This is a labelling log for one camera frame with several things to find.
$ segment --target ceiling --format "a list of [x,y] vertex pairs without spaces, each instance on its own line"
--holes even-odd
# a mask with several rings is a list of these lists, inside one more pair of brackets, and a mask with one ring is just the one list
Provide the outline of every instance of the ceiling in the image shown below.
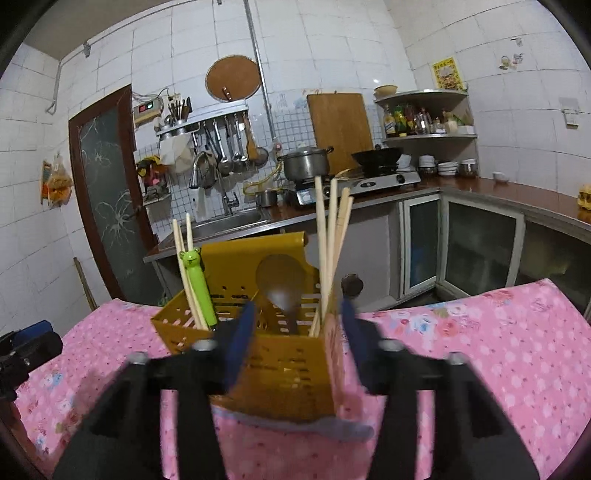
[[168,0],[57,0],[25,39],[31,47],[62,59],[103,30]]

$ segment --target utensil rack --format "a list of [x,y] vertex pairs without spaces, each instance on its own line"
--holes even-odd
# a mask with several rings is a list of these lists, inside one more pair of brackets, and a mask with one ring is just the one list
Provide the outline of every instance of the utensil rack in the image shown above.
[[244,100],[237,100],[235,102],[228,102],[224,104],[220,103],[217,105],[199,108],[189,116],[185,123],[164,127],[160,131],[156,132],[156,137],[158,137],[158,141],[161,140],[164,134],[170,133],[173,137],[175,137],[178,134],[179,129],[183,129],[184,132],[194,132],[199,128],[199,125],[202,122],[206,122],[208,127],[213,128],[214,119],[217,119],[218,122],[223,122],[223,117],[225,115],[233,115],[235,113],[241,112],[248,112],[248,105]]

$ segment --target corner shelf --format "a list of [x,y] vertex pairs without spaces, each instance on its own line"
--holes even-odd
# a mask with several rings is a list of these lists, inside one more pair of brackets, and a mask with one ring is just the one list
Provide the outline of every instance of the corner shelf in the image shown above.
[[383,140],[386,145],[398,145],[401,142],[413,142],[419,140],[473,140],[478,138],[477,134],[430,134],[430,135],[409,135],[407,137],[390,137]]
[[421,102],[437,100],[439,102],[460,103],[467,96],[467,92],[460,92],[459,90],[426,89],[395,93],[394,95],[376,99],[374,103],[379,106],[383,106],[390,100],[395,100],[398,103],[410,102],[411,100],[420,100]]

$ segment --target pink floral tablecloth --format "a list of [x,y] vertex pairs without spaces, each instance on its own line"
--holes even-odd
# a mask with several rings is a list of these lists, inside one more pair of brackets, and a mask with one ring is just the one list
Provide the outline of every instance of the pink floral tablecloth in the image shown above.
[[[168,352],[150,323],[154,307],[113,300],[64,337],[64,351],[18,390],[16,405],[38,463],[53,471],[82,416],[132,351]],[[365,314],[385,336],[433,357],[467,354],[507,412],[545,479],[591,416],[591,327],[549,280],[426,307]],[[379,429],[383,399],[365,395],[345,345],[339,416]],[[164,474],[177,478],[174,397],[163,399]],[[432,398],[421,395],[417,479],[430,474]],[[375,446],[312,433],[281,433],[215,418],[230,479],[363,479]]]

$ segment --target brown countertop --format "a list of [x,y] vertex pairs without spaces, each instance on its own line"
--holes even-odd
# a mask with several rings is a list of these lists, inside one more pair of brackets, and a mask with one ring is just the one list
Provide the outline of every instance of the brown countertop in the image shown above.
[[[432,179],[425,179],[421,183],[415,185],[407,185],[389,190],[381,190],[380,192],[357,195],[355,197],[355,203],[365,203],[379,199],[395,201],[398,196],[404,195],[405,197],[408,197],[409,194],[432,189],[457,190],[458,193],[475,193],[492,197],[494,199],[507,200],[509,202],[520,203],[538,209],[549,210],[555,214],[565,216],[567,219],[579,220],[587,225],[591,225],[591,212],[579,209],[577,199],[574,197],[518,183],[500,184],[488,179],[434,177]],[[314,206],[292,207],[288,205],[280,205],[273,207],[269,209],[271,221],[265,225],[265,229],[269,230],[272,228],[278,228],[281,225],[275,225],[276,223],[279,224],[285,221],[296,220],[298,217],[302,216],[315,215],[315,212],[316,209]],[[246,228],[244,235],[248,234],[248,228]],[[148,253],[147,257],[152,257],[154,255],[161,257],[162,254],[165,254],[168,250],[170,249],[160,249],[159,245],[157,245]]]

